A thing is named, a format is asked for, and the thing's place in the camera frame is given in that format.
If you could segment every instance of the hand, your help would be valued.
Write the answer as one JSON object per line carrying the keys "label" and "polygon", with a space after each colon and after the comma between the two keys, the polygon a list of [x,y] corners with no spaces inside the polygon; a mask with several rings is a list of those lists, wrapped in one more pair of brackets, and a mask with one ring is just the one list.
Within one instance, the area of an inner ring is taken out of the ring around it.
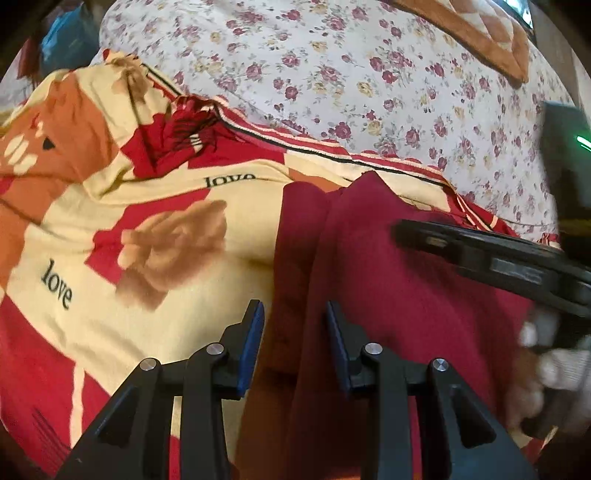
{"label": "hand", "polygon": [[537,331],[530,322],[524,323],[519,344],[522,348],[514,362],[513,381],[506,399],[509,431],[519,430],[524,418],[535,417],[541,412],[544,387],[548,387],[580,390],[562,431],[584,434],[591,423],[590,352],[554,349],[538,356],[528,349],[537,344]]}

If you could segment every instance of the striped trim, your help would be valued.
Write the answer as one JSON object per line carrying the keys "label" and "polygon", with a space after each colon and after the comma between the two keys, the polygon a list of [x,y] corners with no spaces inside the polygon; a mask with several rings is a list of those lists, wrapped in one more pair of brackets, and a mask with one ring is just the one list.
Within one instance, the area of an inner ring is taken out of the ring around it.
{"label": "striped trim", "polygon": [[[168,81],[164,76],[146,64],[142,64],[148,70],[148,77],[154,85],[162,90],[172,100],[183,96],[183,93],[173,82]],[[212,101],[215,105],[217,117],[230,129],[242,132],[255,137],[263,142],[277,147],[285,148],[295,152],[312,154],[321,158],[341,164],[356,165],[372,170],[384,171],[394,174],[408,175],[416,179],[426,181],[443,189],[449,189],[456,199],[459,209],[464,213],[466,220],[478,230],[492,231],[498,223],[498,218],[493,216],[491,225],[487,224],[474,210],[466,203],[464,198],[457,193],[456,189],[442,175],[441,171],[434,167],[423,165],[415,158],[384,158],[376,153],[349,154],[347,150],[336,141],[316,140],[306,135],[295,136],[289,132],[253,124],[238,109],[231,108],[228,100],[223,96],[215,96],[207,99],[195,95],[203,101]],[[201,140],[198,136],[190,138],[191,145],[198,147]]]}

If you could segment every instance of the black stripe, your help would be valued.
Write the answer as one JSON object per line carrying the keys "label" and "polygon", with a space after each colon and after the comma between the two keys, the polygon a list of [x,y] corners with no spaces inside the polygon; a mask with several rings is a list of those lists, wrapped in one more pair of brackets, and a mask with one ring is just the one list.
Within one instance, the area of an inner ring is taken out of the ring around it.
{"label": "black stripe", "polygon": [[150,68],[149,65],[146,65],[145,63],[142,64],[142,67],[146,67],[148,69],[148,72],[151,73],[152,75],[154,75],[158,81],[160,83],[163,83],[164,85],[166,85],[170,90],[173,91],[173,93],[176,93],[177,95],[182,95],[183,93],[178,90],[174,85],[172,85],[171,83],[168,83],[164,78],[162,78],[160,75],[158,75],[155,71],[152,70],[152,68]]}
{"label": "black stripe", "polygon": [[[285,148],[285,144],[283,144],[281,142],[278,142],[278,141],[275,141],[275,140],[269,140],[267,138],[259,137],[256,134],[253,134],[251,131],[248,131],[248,130],[245,130],[245,129],[241,128],[241,127],[237,127],[236,125],[230,124],[229,122],[227,122],[226,120],[224,120],[222,118],[222,116],[219,114],[219,111],[218,111],[218,116],[220,118],[220,121],[224,125],[226,125],[226,127],[228,127],[231,130],[238,130],[238,131],[241,131],[241,132],[246,133],[247,135],[250,135],[251,137],[257,137],[260,140],[262,140],[263,142],[269,143],[271,145],[276,145],[278,147],[284,147]],[[418,179],[418,180],[421,180],[421,181],[426,181],[427,183],[431,183],[431,184],[437,185],[439,187],[447,187],[448,186],[447,184],[442,183],[440,181],[432,180],[432,179],[424,179],[422,177],[418,177],[416,175],[413,175],[413,174],[411,174],[411,173],[409,173],[407,171],[390,170],[390,169],[388,169],[386,167],[381,167],[381,166],[377,166],[377,165],[373,165],[373,164],[372,165],[368,165],[365,162],[358,161],[358,160],[353,160],[352,158],[334,158],[334,157],[332,157],[329,154],[325,154],[325,153],[320,152],[320,151],[317,151],[317,150],[314,150],[313,152],[311,152],[310,150],[305,150],[303,148],[300,149],[298,147],[295,147],[293,145],[290,145],[289,143],[287,143],[287,145],[288,145],[289,150],[293,150],[293,151],[300,152],[300,153],[318,155],[319,157],[326,158],[327,160],[331,160],[331,161],[334,161],[336,163],[359,165],[360,167],[367,167],[367,168],[371,168],[372,170],[386,171],[386,172],[394,173],[394,174],[397,174],[397,175],[408,175],[409,177],[412,177],[412,178],[415,178],[415,179]]]}

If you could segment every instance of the blanket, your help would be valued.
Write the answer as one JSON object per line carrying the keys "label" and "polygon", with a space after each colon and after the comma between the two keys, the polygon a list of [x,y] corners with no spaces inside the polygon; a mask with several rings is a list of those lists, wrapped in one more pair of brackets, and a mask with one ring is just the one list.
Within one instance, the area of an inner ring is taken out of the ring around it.
{"label": "blanket", "polygon": [[[135,56],[106,52],[101,65],[49,75],[0,139],[7,431],[54,475],[141,359],[187,358],[250,299],[271,307],[286,186],[336,190],[369,171],[413,210],[511,234],[437,168],[254,125],[222,97],[182,95]],[[224,405],[232,459],[243,407]]]}
{"label": "blanket", "polygon": [[517,84],[528,82],[527,34],[494,0],[393,0],[393,3],[447,31]]}

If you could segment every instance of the metal screw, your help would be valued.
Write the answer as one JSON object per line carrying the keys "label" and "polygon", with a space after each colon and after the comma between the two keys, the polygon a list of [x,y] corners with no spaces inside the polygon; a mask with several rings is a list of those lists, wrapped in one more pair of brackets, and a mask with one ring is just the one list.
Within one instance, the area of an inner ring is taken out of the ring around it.
{"label": "metal screw", "polygon": [[440,372],[444,372],[449,368],[449,363],[444,358],[436,358],[431,364],[435,370],[439,370]]}
{"label": "metal screw", "polygon": [[139,367],[147,372],[149,370],[153,370],[156,366],[156,363],[157,362],[155,358],[144,358],[139,364]]}
{"label": "metal screw", "polygon": [[365,351],[370,355],[379,355],[384,351],[384,349],[379,343],[368,343],[365,345]]}
{"label": "metal screw", "polygon": [[209,355],[219,355],[223,353],[223,345],[221,343],[210,343],[206,348],[206,352]]}

